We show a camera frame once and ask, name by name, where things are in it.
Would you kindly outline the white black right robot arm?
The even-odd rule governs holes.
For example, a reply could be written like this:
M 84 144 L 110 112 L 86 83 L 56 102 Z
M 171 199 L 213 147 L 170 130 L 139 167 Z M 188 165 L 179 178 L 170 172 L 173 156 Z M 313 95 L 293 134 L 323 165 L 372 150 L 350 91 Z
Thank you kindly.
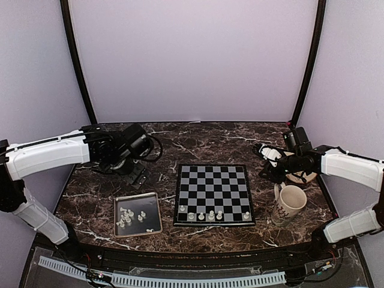
M 343 240 L 375 235 L 383 231 L 383 161 L 353 154 L 340 147 L 298 145 L 292 151 L 255 144 L 253 153 L 266 164 L 259 175 L 280 184 L 288 174 L 315 173 L 333 189 L 338 202 L 351 194 L 352 207 L 340 217 L 319 226 L 311 234 L 306 255 L 319 260 Z

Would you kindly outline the black grey chessboard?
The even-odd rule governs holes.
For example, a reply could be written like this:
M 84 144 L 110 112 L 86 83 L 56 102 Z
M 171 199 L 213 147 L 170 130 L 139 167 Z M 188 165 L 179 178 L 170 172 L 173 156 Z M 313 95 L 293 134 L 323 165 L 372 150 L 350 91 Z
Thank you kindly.
M 209 221 L 210 211 L 215 220 Z M 223 219 L 216 220 L 218 211 Z M 194 221 L 188 221 L 188 213 L 195 213 Z M 205 220 L 198 219 L 205 214 Z M 249 219 L 244 214 L 250 213 Z M 178 168 L 173 225 L 179 227 L 255 226 L 254 209 L 247 168 L 243 164 L 181 164 Z

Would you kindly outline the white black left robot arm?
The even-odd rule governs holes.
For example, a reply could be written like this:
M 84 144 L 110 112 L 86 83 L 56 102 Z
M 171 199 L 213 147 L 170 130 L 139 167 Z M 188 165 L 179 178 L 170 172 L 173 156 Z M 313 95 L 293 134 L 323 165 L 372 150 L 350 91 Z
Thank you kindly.
M 24 177 L 70 164 L 98 163 L 102 172 L 127 175 L 134 161 L 144 160 L 154 143 L 139 125 L 122 131 L 84 126 L 60 136 L 23 144 L 1 141 L 1 211 L 12 213 L 44 234 L 72 262 L 85 249 L 70 234 L 65 222 L 47 210 L 29 192 Z

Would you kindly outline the white king chess piece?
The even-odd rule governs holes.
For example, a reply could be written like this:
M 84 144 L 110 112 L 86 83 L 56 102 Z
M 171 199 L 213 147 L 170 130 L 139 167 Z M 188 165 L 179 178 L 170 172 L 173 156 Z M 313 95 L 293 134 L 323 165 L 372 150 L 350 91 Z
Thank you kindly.
M 216 220 L 221 221 L 223 219 L 223 212 L 218 211 L 216 214 Z

